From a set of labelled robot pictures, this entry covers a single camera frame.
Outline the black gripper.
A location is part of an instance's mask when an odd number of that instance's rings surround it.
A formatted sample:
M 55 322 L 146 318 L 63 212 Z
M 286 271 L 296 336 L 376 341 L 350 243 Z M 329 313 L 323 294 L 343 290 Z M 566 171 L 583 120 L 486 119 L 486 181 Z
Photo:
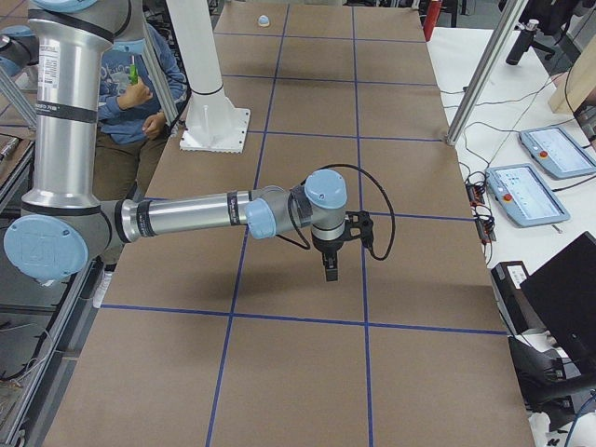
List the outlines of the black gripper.
M 337 252 L 343 247 L 344 241 L 341 238 L 324 240 L 312 237 L 314 247 L 321 253 L 325 271 L 325 279 L 329 282 L 338 280 L 338 257 Z

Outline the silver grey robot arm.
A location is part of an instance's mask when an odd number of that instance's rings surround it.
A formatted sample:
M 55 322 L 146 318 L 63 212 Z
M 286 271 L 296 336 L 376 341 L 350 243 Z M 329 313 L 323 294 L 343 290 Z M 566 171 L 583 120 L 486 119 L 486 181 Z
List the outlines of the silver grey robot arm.
M 168 233 L 245 225 L 255 238 L 309 227 L 327 279 L 346 232 L 344 178 L 319 169 L 291 190 L 178 200 L 101 201 L 92 193 L 102 54 L 140 52 L 150 38 L 138 1 L 33 1 L 39 42 L 33 186 L 4 235 L 8 260 L 46 282 L 79 272 L 112 247 Z

